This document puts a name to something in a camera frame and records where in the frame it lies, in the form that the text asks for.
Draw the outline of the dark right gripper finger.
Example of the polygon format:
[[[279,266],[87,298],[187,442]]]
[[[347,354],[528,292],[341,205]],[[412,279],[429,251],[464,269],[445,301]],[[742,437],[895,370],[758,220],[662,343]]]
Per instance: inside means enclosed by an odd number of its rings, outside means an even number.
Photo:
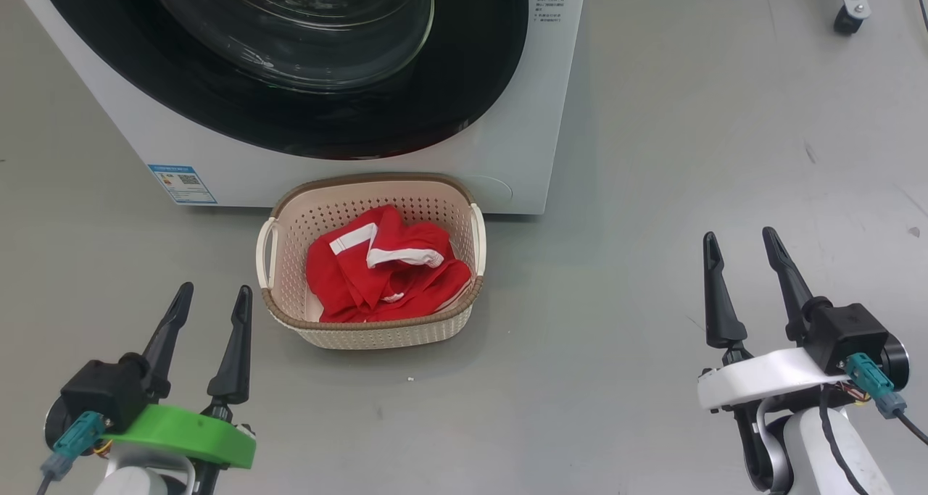
[[[813,296],[775,228],[767,225],[762,230],[762,236],[769,266],[775,271],[782,292],[787,313],[785,327],[787,339],[803,341],[808,333],[808,323],[803,316],[803,307]]]
[[[713,349],[729,349],[747,339],[738,320],[723,277],[724,258],[715,233],[703,236],[703,285],[705,285],[705,337]]]

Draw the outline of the metal frame leg with caster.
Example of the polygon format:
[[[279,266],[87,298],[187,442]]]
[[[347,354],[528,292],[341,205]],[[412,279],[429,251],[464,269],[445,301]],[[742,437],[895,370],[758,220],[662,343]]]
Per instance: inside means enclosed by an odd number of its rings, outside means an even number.
[[[842,36],[855,35],[869,16],[871,7],[867,0],[842,0],[842,7],[833,22],[833,30]]]

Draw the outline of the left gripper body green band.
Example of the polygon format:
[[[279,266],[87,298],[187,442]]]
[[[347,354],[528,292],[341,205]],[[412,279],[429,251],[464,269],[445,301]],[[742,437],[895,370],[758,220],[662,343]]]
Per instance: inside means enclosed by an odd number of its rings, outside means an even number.
[[[245,470],[257,449],[256,438],[230,422],[160,404],[146,406],[122,433],[109,431],[101,439]]]

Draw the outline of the cream perforated basket brown rim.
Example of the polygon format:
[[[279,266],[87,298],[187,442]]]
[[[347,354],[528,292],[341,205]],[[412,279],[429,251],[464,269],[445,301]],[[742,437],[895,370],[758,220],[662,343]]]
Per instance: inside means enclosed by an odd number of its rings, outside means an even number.
[[[431,221],[450,236],[473,273],[460,295],[437,313],[378,323],[323,323],[322,304],[306,283],[311,243],[368,209],[392,205],[407,223]],[[321,349],[401,349],[442,342],[467,324],[483,289],[484,216],[460,179],[436,172],[370,172],[312,181],[284,194],[262,225],[255,248],[266,309],[282,326]]]

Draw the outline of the black round glass washer door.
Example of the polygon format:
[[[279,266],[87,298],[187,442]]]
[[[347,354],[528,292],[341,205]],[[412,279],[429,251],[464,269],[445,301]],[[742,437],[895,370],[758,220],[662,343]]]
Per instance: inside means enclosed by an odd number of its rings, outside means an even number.
[[[218,134],[322,160],[408,154],[480,118],[528,0],[50,0],[107,66]]]

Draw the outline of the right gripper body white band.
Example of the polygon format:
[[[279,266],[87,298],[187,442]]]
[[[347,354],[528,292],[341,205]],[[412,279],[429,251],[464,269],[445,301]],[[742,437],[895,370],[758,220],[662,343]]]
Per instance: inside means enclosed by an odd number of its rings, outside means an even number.
[[[780,349],[703,373],[698,399],[702,409],[720,409],[845,380],[822,372],[805,349]]]

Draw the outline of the white front-load washing machine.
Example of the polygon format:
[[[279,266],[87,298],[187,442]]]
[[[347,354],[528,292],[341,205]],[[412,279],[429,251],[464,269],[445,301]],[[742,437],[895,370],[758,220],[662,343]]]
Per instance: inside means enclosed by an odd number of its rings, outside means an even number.
[[[50,0],[23,0],[146,165],[192,166],[213,207],[272,207],[286,191],[362,172],[440,172],[460,179],[487,213],[546,207],[583,0],[528,0],[519,65],[473,124],[424,149],[368,160],[322,160],[236,141],[155,101],[106,65]]]

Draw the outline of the red garment with label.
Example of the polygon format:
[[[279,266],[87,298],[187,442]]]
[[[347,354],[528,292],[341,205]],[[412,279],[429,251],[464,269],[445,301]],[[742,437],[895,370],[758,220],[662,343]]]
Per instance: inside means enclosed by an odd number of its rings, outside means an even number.
[[[471,269],[457,259],[438,268],[392,267],[344,270],[315,241],[306,258],[309,290],[322,306],[322,323],[384,323],[417,319],[449,306],[471,279]]]

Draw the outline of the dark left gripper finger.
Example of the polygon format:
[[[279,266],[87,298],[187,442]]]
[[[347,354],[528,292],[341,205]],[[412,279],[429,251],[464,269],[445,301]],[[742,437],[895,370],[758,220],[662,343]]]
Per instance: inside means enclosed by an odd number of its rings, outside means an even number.
[[[207,386],[207,394],[218,404],[239,405],[251,396],[252,288],[239,288],[230,323],[232,331],[222,362]]]
[[[141,354],[128,352],[120,357],[120,363],[128,363],[131,370],[140,374],[141,387],[148,399],[165,399],[171,392],[168,376],[177,336],[186,325],[193,296],[194,284],[183,283],[145,350]]]

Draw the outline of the blue energy label sticker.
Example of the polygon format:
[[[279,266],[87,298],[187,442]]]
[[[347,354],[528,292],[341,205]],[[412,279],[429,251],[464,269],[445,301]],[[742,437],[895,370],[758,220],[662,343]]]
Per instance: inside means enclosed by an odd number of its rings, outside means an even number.
[[[218,205],[218,201],[192,166],[148,165],[148,168],[176,204],[190,207]]]

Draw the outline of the red garment with white trim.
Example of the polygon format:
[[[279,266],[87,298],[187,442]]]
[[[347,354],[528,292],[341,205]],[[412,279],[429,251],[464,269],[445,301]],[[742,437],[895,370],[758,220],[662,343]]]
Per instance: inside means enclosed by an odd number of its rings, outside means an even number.
[[[344,270],[438,268],[455,260],[450,235],[433,223],[407,224],[396,207],[368,209],[318,243]]]

